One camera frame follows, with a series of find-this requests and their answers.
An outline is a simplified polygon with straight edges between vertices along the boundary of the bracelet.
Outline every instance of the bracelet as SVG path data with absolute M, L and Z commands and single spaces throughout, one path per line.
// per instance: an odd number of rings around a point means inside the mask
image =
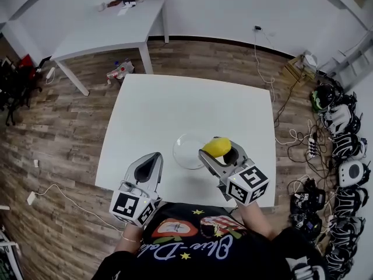
M 127 239 L 126 237 L 123 236 L 123 232 L 122 232 L 122 235 L 121 235 L 125 240 L 129 241 L 129 242 L 133 242 L 133 243 L 137 243 L 136 240 L 130 240 L 130 239 Z

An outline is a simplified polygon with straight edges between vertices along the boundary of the paper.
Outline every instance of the paper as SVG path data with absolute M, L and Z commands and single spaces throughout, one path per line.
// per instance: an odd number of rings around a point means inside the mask
M 119 12 L 118 12 L 118 16 L 122 16 L 122 15 L 125 15 L 126 12 L 127 12 L 128 8 L 122 8 Z

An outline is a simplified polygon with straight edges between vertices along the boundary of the person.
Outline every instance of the person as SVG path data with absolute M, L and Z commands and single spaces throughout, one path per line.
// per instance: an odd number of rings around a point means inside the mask
M 238 204 L 238 211 L 244 225 L 224 208 L 165 204 L 145 230 L 126 226 L 114 253 L 104 259 L 93 280 L 147 274 L 328 279 L 319 251 L 299 230 L 287 228 L 277 235 L 256 202 Z

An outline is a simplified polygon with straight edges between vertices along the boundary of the black t-shirt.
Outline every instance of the black t-shirt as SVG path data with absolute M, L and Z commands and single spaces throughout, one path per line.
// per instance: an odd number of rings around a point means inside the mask
M 142 274 L 213 275 L 231 271 L 251 279 L 291 279 L 287 258 L 307 257 L 309 265 L 326 265 L 294 229 L 269 241 L 246 229 L 223 208 L 190 204 L 161 207 L 143 234 L 137 254 L 115 252 L 105 258 L 93 280 L 120 280 Z

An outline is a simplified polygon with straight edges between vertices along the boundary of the white table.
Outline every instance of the white table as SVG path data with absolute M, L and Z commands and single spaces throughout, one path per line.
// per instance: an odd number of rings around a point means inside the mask
M 147 38 L 162 10 L 164 42 L 168 43 L 166 0 L 145 0 L 118 16 L 123 4 L 102 12 L 91 9 L 77 28 L 70 32 L 53 53 L 54 60 L 66 76 L 85 95 L 89 91 L 64 63 L 65 59 L 104 51 L 138 48 L 147 74 L 153 73 Z
M 275 130 L 269 91 L 214 80 L 163 75 L 127 75 L 105 135 L 96 186 L 117 190 L 128 166 L 152 152 L 163 155 L 157 192 L 164 201 L 233 207 L 206 168 L 187 170 L 173 158 L 185 133 L 228 137 L 241 145 L 270 179 L 262 207 L 274 206 Z

